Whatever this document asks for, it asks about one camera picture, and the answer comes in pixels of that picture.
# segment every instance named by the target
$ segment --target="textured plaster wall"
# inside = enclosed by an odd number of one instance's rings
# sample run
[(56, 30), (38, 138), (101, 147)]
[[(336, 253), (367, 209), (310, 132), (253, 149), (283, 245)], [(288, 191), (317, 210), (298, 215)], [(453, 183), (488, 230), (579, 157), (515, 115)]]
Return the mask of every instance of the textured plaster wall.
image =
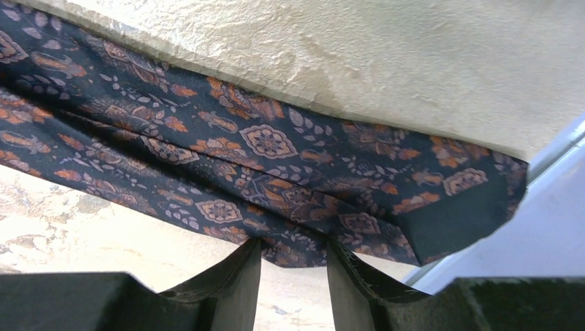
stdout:
[(585, 105), (580, 0), (20, 0), (319, 112), (529, 160)]

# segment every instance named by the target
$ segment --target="beige stucco surface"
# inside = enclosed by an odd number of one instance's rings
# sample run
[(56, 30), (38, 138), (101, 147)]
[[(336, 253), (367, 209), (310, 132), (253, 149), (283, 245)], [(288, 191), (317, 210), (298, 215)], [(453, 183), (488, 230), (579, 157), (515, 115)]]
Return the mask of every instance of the beige stucco surface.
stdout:
[(531, 159), (585, 105), (580, 0), (19, 0), (319, 112)]
[[(162, 291), (235, 248), (0, 166), (0, 273), (125, 271)], [(397, 279), (413, 269), (360, 257)], [(334, 330), (325, 268), (263, 261), (255, 330)]]

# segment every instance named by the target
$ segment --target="white surface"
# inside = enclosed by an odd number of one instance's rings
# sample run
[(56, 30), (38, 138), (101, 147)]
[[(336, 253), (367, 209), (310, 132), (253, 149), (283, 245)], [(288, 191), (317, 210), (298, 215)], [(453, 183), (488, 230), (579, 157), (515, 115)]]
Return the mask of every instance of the white surface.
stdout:
[(299, 106), (525, 160), (585, 105), (582, 0), (20, 1)]

